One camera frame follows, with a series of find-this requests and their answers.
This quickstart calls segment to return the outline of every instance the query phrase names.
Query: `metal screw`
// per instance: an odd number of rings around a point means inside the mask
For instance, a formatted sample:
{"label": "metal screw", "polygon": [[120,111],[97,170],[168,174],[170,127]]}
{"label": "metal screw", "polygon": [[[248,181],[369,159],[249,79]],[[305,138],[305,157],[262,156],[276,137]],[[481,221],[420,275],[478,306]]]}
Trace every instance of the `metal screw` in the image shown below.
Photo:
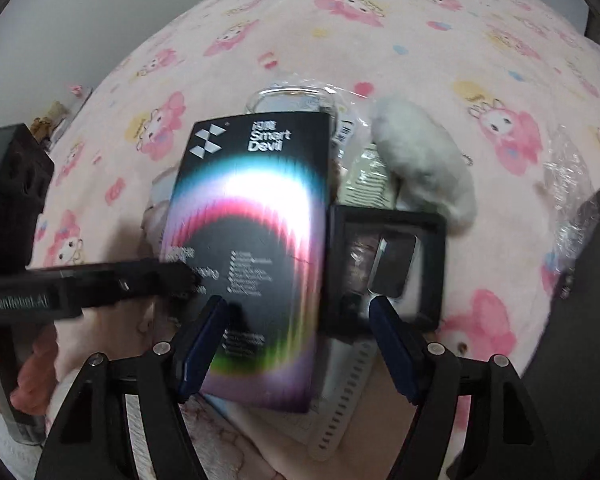
{"label": "metal screw", "polygon": [[493,362],[496,363],[499,367],[504,368],[509,365],[509,359],[506,356],[501,354],[496,354],[493,356]]}
{"label": "metal screw", "polygon": [[433,355],[442,355],[445,353],[445,347],[443,347],[440,343],[429,343],[427,345],[427,350],[429,350],[429,353]]}
{"label": "metal screw", "polygon": [[99,364],[102,364],[102,362],[104,361],[104,354],[101,354],[100,352],[95,353],[94,355],[92,355],[91,357],[89,357],[89,360],[87,361],[91,366],[98,366]]}
{"label": "metal screw", "polygon": [[169,350],[171,350],[171,345],[166,341],[154,345],[154,354],[156,355],[164,355],[169,352]]}

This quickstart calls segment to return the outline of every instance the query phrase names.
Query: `fluffy keychain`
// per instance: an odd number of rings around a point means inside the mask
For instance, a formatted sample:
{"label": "fluffy keychain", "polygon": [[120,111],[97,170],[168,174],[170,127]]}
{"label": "fluffy keychain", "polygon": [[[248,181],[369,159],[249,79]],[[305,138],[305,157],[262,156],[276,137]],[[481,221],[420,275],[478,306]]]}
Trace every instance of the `fluffy keychain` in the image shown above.
{"label": "fluffy keychain", "polygon": [[474,181],[466,159],[426,111],[404,98],[381,99],[371,134],[382,160],[402,179],[396,208],[437,211],[451,232],[474,222]]}

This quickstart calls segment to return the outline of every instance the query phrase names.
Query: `product box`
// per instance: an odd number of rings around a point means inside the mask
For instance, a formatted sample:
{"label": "product box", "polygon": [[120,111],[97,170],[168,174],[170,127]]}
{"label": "product box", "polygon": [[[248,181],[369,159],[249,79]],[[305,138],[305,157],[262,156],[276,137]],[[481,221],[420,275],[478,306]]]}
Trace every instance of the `product box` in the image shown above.
{"label": "product box", "polygon": [[328,207],[330,116],[270,112],[193,127],[162,258],[202,277],[232,318],[203,392],[305,412],[311,397]]}

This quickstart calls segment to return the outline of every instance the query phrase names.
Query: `hand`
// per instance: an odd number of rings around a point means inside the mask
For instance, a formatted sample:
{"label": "hand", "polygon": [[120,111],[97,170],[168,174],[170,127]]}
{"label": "hand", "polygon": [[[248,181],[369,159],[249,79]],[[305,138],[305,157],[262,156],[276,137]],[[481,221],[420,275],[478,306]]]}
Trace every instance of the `hand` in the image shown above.
{"label": "hand", "polygon": [[44,327],[33,343],[33,353],[18,373],[18,387],[10,395],[16,410],[29,415],[45,415],[58,383],[54,362],[58,355],[56,327]]}

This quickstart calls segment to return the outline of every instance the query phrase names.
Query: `white geometric logo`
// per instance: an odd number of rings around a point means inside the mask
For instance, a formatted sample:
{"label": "white geometric logo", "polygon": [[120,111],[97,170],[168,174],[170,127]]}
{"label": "white geometric logo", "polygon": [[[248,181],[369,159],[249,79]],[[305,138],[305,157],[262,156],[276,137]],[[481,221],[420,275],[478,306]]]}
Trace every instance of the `white geometric logo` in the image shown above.
{"label": "white geometric logo", "polygon": [[215,124],[212,124],[211,126],[209,126],[208,130],[200,130],[199,132],[196,133],[196,137],[200,137],[200,139],[203,139],[205,141],[203,146],[195,146],[193,148],[191,148],[189,151],[191,153],[193,153],[195,156],[198,156],[200,158],[205,158],[205,153],[215,153],[218,152],[219,150],[222,150],[221,146],[218,146],[217,144],[211,142],[209,140],[209,135],[214,135],[214,136],[218,136],[220,134],[223,134],[226,130],[224,128],[221,128],[220,126],[216,126]]}

